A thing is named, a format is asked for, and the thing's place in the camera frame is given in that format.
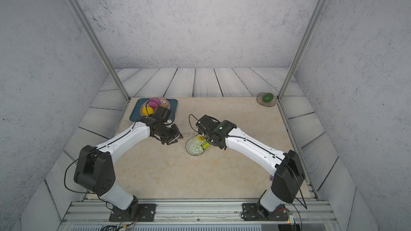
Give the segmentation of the green oats bag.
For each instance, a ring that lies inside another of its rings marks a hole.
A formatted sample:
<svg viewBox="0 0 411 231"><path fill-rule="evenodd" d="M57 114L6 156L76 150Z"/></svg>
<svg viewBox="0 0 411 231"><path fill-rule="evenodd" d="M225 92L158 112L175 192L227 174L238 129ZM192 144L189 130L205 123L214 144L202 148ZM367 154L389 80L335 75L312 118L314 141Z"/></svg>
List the green oats bag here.
<svg viewBox="0 0 411 231"><path fill-rule="evenodd" d="M203 135L192 138L192 144L192 153L196 156L203 154L205 150L210 147L206 137Z"/></svg>

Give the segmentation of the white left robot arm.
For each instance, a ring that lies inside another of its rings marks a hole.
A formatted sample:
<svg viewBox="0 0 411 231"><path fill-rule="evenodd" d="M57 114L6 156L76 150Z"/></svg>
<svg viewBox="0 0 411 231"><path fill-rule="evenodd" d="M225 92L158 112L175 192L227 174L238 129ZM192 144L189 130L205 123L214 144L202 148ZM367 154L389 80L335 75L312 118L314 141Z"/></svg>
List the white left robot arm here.
<svg viewBox="0 0 411 231"><path fill-rule="evenodd" d="M73 180L119 210L127 210L137 198L116 181L114 163L139 142L154 138L161 144L174 144L183 135L176 124L167 125L154 117L141 117L128 129L95 147L80 151Z"/></svg>

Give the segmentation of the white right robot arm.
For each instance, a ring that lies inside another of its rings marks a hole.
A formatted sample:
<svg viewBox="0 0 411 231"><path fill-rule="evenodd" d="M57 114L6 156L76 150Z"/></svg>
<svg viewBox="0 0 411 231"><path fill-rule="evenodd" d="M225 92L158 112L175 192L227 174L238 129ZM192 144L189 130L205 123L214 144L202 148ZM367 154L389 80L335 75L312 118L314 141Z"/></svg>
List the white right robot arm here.
<svg viewBox="0 0 411 231"><path fill-rule="evenodd" d="M243 132L234 123L204 115L197 121L198 133L220 149L233 149L264 168L272 177L272 184L258 202L260 212L274 213L284 203L293 203L306 179L299 155L283 152L258 141Z"/></svg>

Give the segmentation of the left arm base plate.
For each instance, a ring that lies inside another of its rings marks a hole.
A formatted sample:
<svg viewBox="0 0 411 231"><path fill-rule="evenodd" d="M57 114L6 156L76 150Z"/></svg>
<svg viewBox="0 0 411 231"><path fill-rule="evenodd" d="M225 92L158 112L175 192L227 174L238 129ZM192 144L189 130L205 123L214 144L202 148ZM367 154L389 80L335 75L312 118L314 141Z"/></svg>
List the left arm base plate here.
<svg viewBox="0 0 411 231"><path fill-rule="evenodd" d="M134 197L126 210L113 206L109 222L153 222L156 208L156 204L139 203L139 200Z"/></svg>

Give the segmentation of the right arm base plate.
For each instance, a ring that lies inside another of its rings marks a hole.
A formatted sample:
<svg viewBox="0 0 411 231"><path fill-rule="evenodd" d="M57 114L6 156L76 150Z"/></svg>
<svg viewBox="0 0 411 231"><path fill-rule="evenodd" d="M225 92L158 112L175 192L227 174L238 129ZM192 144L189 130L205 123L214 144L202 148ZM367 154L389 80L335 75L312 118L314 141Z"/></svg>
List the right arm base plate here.
<svg viewBox="0 0 411 231"><path fill-rule="evenodd" d="M260 202L243 203L241 218L244 221L289 221L289 211L285 204L279 204L273 211L268 211Z"/></svg>

